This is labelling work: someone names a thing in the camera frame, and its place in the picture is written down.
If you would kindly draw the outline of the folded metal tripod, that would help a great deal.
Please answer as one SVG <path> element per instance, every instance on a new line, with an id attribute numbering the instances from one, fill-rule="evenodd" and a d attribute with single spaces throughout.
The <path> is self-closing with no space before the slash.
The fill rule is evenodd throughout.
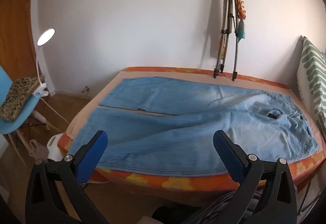
<path id="1" fill-rule="evenodd" d="M 214 68 L 213 77 L 216 78 L 223 73 L 226 55 L 228 50 L 229 35 L 234 31 L 235 34 L 235 59 L 231 79 L 237 79 L 237 60 L 238 60 L 238 40 L 239 40 L 239 14 L 236 0 L 223 0 L 223 15 L 221 23 L 221 35 L 218 49 L 217 63 Z"/>

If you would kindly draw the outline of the orange floral mattress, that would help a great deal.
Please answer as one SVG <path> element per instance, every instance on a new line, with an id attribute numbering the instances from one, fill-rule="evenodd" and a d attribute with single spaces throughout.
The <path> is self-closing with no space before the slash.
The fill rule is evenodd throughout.
<path id="1" fill-rule="evenodd" d="M 303 189 L 306 179 L 311 177 L 325 160 L 325 140 L 310 114 L 306 117 L 319 148 L 311 156 L 289 164 L 293 182 L 299 189 Z M 74 139 L 69 138 L 64 133 L 62 134 L 57 144 L 62 155 L 67 154 Z M 92 174 L 90 181 L 92 183 L 112 181 L 118 184 L 126 184 L 131 192 L 158 189 L 163 193 L 168 190 L 180 190 L 196 191 L 204 194 L 209 191 L 234 190 L 238 187 L 238 184 L 233 182 L 226 173 L 207 177 L 166 177 L 97 168 Z"/>

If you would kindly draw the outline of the green white patterned pillow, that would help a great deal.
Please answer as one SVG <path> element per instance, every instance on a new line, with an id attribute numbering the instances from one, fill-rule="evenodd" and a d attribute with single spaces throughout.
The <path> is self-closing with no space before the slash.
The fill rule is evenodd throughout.
<path id="1" fill-rule="evenodd" d="M 297 84 L 302 103 L 325 136 L 326 79 L 325 53 L 307 38 L 302 38 L 302 53 L 297 70 Z"/>

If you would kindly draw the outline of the light blue denim pants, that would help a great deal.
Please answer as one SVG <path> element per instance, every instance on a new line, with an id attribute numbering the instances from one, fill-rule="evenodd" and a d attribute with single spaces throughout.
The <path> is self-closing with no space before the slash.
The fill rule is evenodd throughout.
<path id="1" fill-rule="evenodd" d="M 156 176 L 224 173 L 213 145 L 218 130 L 266 161 L 295 162 L 318 150 L 289 96 L 164 77 L 123 79 L 91 112 L 69 153 L 100 130 L 108 143 L 99 168 Z"/>

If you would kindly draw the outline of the leopard print cloth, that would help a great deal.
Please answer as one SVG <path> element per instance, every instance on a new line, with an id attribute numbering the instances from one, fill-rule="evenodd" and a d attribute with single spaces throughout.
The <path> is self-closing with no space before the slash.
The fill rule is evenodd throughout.
<path id="1" fill-rule="evenodd" d="M 38 87 L 39 80 L 37 77 L 16 79 L 12 83 L 5 101 L 1 105 L 1 119 L 14 121 L 22 111 L 26 101 Z"/>

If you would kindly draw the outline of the wooden door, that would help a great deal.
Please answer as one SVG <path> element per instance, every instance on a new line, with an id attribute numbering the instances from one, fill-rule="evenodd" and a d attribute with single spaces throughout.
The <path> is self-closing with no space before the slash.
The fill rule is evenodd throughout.
<path id="1" fill-rule="evenodd" d="M 15 80 L 35 77 L 31 0 L 1 0 L 1 67 Z"/>

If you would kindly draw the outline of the white plastic stool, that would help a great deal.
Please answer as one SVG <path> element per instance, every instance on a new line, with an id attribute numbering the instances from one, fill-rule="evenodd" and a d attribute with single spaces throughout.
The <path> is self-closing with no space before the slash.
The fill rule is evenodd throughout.
<path id="1" fill-rule="evenodd" d="M 61 154 L 61 151 L 57 145 L 61 136 L 62 134 L 52 136 L 46 145 L 49 151 L 47 158 L 55 162 L 60 161 L 63 158 L 63 155 Z"/>

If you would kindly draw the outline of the blue plastic chair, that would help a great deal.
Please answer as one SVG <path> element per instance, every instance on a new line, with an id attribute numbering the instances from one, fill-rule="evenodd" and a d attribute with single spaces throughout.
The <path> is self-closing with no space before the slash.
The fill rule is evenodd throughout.
<path id="1" fill-rule="evenodd" d="M 13 81 L 8 76 L 6 71 L 1 68 L 1 105 L 5 101 L 5 98 L 9 92 L 9 89 L 12 85 Z M 48 130 L 54 129 L 58 130 L 53 124 L 51 124 L 44 116 L 42 116 L 35 108 L 40 100 L 44 97 L 36 97 L 33 94 L 29 97 L 29 99 L 24 104 L 22 111 L 18 115 L 18 117 L 14 121 L 6 121 L 1 119 L 1 134 L 6 135 L 9 138 L 9 141 L 15 150 L 16 154 L 18 155 L 19 159 L 22 161 L 23 165 L 26 165 L 24 158 L 22 157 L 20 151 L 18 150 L 14 139 L 13 134 L 16 133 L 18 138 L 21 140 L 22 144 L 25 146 L 26 150 L 31 154 L 32 148 L 30 144 L 25 140 L 24 136 L 22 135 L 20 128 L 24 125 L 26 121 L 32 116 L 33 118 L 37 119 L 39 122 L 44 124 Z"/>

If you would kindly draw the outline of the white clip desk lamp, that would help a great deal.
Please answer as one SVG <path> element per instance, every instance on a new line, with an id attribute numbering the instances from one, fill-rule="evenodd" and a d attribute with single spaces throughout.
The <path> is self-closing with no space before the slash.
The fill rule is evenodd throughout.
<path id="1" fill-rule="evenodd" d="M 50 96 L 51 92 L 54 91 L 54 86 L 49 70 L 47 69 L 43 51 L 44 46 L 53 38 L 54 35 L 54 28 L 49 28 L 41 33 L 35 42 L 35 66 L 39 86 L 36 88 L 33 95 L 39 98 Z"/>

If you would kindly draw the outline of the colourful fabric on tripod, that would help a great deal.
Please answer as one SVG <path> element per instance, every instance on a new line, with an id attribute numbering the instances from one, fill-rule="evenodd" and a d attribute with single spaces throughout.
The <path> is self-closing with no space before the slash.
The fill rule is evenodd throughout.
<path id="1" fill-rule="evenodd" d="M 241 41 L 241 39 L 245 39 L 245 23 L 244 21 L 246 20 L 246 10 L 244 6 L 244 1 L 243 0 L 235 0 L 236 4 L 236 9 L 237 9 L 237 14 L 238 14 L 238 42 Z"/>

